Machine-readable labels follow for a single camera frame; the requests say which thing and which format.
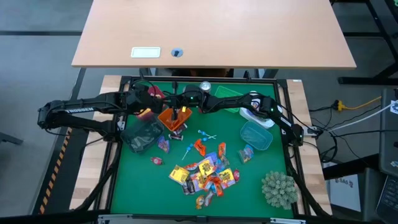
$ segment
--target green succulent plant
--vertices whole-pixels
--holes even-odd
[[[266,195],[267,203],[273,207],[291,209],[291,203],[297,201],[297,190],[293,177],[271,171],[262,179],[262,193]]]

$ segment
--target wooden desk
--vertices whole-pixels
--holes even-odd
[[[133,47],[160,57],[131,58]],[[356,67],[329,0],[94,0],[72,65]]]
[[[104,77],[103,84],[100,93],[106,93],[111,91],[118,91],[121,81],[121,76],[107,75]],[[289,97],[292,106],[293,113],[307,125],[311,125],[310,115],[308,112],[307,100],[305,98],[305,93],[303,89],[303,84],[301,80],[287,80]],[[284,93],[282,89],[279,90],[281,101],[284,102]],[[111,114],[101,114],[95,112],[94,120],[104,121],[107,119],[112,119]],[[89,133],[87,142],[93,141],[100,138],[98,133]],[[313,138],[305,137],[304,141],[316,144]],[[83,159],[81,161],[80,170],[78,178],[76,181],[75,190],[73,192],[72,201],[70,203],[70,208],[76,208],[79,206],[84,199],[93,190],[95,185],[98,183],[101,167],[104,160],[104,153],[106,148],[106,142],[97,142],[86,147]],[[114,144],[113,152],[111,153],[110,162],[113,160],[114,150],[116,144]],[[329,203],[328,194],[325,187],[325,180],[323,178],[322,167],[319,160],[319,154],[317,149],[313,146],[304,144],[300,147],[300,155],[302,161],[302,167],[305,177],[305,183],[307,188],[317,200],[317,202],[322,206],[322,208],[331,214],[331,208]],[[105,208],[105,201],[108,195],[108,183],[106,184],[100,208]],[[301,199],[301,194],[298,195],[298,211],[300,214],[304,214],[303,203]]]

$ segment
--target green mat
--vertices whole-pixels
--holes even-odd
[[[172,92],[170,82],[154,82],[162,91]],[[187,84],[179,83],[178,93]],[[224,86],[239,93],[258,91],[275,98],[273,85],[212,83],[211,94],[215,94],[218,86]],[[239,113],[220,110],[211,114],[200,114],[192,108],[193,114],[186,122],[188,129],[182,134],[183,141],[170,140],[170,152],[166,154],[153,145],[143,154],[134,154],[124,144],[122,148],[118,176],[114,188],[111,213],[133,213],[143,215],[193,215],[215,217],[256,217],[256,218],[292,218],[291,210],[270,206],[261,193],[261,179],[270,171],[286,172],[280,129],[274,126],[269,129],[274,140],[266,151],[254,151],[254,158],[242,164],[237,153],[246,143],[240,137],[240,130],[247,122]],[[128,117],[127,126],[134,125],[136,118]],[[182,187],[169,178],[175,165],[185,166],[200,162],[203,157],[192,149],[181,161],[190,143],[194,143],[201,134],[217,135],[216,140],[209,139],[204,143],[206,153],[218,150],[218,144],[226,143],[226,157],[229,159],[232,171],[239,169],[240,181],[224,190],[223,197],[213,197],[209,207],[201,210],[195,208],[195,201],[199,195],[206,195],[205,191],[194,195],[184,195]],[[165,128],[164,136],[169,130]],[[165,164],[157,166],[150,161],[156,156],[164,160]]]

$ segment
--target teal plastic container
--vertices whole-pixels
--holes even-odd
[[[274,139],[269,131],[252,121],[244,124],[241,129],[241,137],[243,141],[260,151],[268,149]]]

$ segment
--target sticker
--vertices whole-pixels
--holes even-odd
[[[280,118],[280,120],[283,121],[285,124],[289,125],[289,127],[292,126],[285,118]]]
[[[392,106],[390,106],[390,112],[398,114],[398,103],[395,100],[391,100]]]
[[[133,47],[131,49],[132,58],[159,58],[160,47]]]

